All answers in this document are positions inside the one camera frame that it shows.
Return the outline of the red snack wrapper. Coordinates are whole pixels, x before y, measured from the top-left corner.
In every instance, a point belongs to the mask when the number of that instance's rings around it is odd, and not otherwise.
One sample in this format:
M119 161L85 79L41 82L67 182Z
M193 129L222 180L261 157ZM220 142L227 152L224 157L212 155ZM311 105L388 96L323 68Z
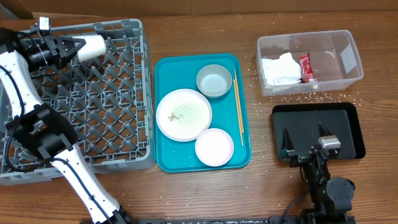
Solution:
M313 73L311 60L310 60L310 53L307 53L301 56L298 60L298 63L301 68L301 79L303 83L315 83L317 79Z

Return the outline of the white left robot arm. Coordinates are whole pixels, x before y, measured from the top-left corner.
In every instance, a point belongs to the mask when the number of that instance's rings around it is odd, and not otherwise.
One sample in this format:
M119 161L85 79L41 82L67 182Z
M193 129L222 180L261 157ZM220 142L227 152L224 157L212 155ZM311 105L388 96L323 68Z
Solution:
M1 83L12 110L6 147L16 139L41 161L39 166L57 168L85 204L92 223L134 223L88 167L74 127L41 100L30 77L49 65L62 69L74 57L84 62L105 52L101 35L54 36L47 17L28 33L1 28Z

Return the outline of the grey bowl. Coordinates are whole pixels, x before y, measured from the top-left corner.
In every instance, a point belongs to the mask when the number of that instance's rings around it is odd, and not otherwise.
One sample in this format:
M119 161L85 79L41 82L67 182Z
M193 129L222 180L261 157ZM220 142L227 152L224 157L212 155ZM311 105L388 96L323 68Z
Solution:
M225 95L232 85L232 76L227 68L211 64L204 66L197 74L197 87L208 98Z

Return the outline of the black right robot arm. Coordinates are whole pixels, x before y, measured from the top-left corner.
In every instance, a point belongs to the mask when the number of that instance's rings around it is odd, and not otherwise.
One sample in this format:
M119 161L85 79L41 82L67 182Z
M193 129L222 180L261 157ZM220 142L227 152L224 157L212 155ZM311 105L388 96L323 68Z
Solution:
M295 219L296 223L353 223L347 212L352 209L355 184L346 178L332 177L327 162L336 159L341 151L341 142L322 123L318 124L320 137L318 143L305 152L298 152L290 138L287 128L283 132L283 144L280 156L289 160L291 168L298 167L308 190L297 197L284 210L280 222L290 208L309 195L312 208L305 209Z

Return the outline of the white napkin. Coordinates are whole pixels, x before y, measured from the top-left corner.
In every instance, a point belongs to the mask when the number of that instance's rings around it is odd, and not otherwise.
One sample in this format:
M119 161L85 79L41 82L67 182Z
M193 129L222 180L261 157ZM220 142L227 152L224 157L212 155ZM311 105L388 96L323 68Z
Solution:
M278 59L263 58L262 66L268 85L293 85L301 82L301 67L290 52L282 54Z

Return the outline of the white cup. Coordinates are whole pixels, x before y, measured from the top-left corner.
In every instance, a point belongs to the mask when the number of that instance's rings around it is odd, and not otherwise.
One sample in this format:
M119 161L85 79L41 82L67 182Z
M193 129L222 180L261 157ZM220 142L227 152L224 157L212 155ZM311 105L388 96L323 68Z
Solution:
M84 62L106 53L106 44L101 35L76 35L76 39L84 39L86 44L78 51L77 57Z

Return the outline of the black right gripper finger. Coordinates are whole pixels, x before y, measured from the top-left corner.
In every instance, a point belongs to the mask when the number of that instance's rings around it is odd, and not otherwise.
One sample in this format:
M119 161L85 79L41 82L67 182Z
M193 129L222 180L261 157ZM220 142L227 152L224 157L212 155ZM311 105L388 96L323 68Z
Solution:
M282 144L282 152L294 152L295 148L290 138L289 132L286 127L284 127L283 132L283 144Z
M318 131L321 138L333 136L333 133L322 122L318 124Z

